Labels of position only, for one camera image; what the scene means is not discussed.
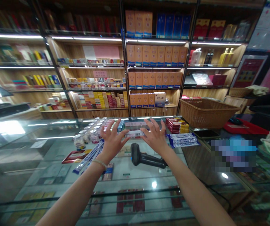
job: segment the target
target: woven basket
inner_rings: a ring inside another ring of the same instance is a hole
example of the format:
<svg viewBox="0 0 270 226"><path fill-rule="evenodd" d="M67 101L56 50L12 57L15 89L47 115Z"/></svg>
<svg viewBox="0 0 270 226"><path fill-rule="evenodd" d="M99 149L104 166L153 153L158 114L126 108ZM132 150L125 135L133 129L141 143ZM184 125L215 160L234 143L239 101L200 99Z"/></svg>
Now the woven basket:
<svg viewBox="0 0 270 226"><path fill-rule="evenodd" d="M248 88L230 88L229 96L235 97L245 97L250 95L253 92L253 89Z"/></svg>
<svg viewBox="0 0 270 226"><path fill-rule="evenodd" d="M180 99L180 114L194 128L222 128L238 110L209 99Z"/></svg>

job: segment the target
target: handheld barcode scanner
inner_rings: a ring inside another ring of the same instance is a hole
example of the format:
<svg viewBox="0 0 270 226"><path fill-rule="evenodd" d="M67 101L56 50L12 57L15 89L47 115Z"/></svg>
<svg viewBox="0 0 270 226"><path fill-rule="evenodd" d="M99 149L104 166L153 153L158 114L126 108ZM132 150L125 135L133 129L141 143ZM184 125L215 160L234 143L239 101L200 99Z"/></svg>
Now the handheld barcode scanner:
<svg viewBox="0 0 270 226"><path fill-rule="evenodd" d="M137 143L131 144L131 161L134 166L138 166L139 163L159 167L162 169L165 169L167 166L163 158L159 159L146 153L141 153Z"/></svg>

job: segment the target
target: pixelated area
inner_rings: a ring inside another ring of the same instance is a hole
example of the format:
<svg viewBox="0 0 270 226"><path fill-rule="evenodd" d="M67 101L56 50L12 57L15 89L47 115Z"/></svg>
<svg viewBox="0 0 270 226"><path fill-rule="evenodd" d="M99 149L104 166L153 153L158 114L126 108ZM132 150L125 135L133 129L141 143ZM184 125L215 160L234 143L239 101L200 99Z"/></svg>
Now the pixelated area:
<svg viewBox="0 0 270 226"><path fill-rule="evenodd" d="M253 141L212 140L212 170L215 172L255 172L256 149Z"/></svg>

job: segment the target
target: left hand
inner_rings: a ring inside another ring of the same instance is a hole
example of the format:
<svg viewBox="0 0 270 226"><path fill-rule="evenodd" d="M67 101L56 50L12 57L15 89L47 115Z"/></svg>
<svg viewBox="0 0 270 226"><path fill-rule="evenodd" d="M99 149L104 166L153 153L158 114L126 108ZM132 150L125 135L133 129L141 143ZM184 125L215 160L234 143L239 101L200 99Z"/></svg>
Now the left hand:
<svg viewBox="0 0 270 226"><path fill-rule="evenodd" d="M117 128L120 121L121 119L119 118L113 126L112 131L110 131L110 129L114 124L114 120L109 123L106 131L104 131L104 126L102 126L100 129L100 135L105 140L105 143L102 152L97 156L96 159L104 162L106 165L110 163L110 161L117 155L120 149L122 149L125 143L130 139L129 137L127 137L122 141L125 134L129 132L129 130L123 130L122 132L117 134Z"/></svg>

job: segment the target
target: red tray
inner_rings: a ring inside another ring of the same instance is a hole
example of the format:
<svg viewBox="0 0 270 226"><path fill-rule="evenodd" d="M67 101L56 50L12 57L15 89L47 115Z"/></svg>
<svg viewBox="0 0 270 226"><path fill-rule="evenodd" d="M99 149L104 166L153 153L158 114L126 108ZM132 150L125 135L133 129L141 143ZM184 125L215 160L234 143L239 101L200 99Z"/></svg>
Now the red tray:
<svg viewBox="0 0 270 226"><path fill-rule="evenodd" d="M242 121L242 125L235 125L231 122L227 122L224 125L224 129L232 134L257 134L257 135L267 135L269 133L268 130L265 130L257 125L254 125L250 122L237 118Z"/></svg>

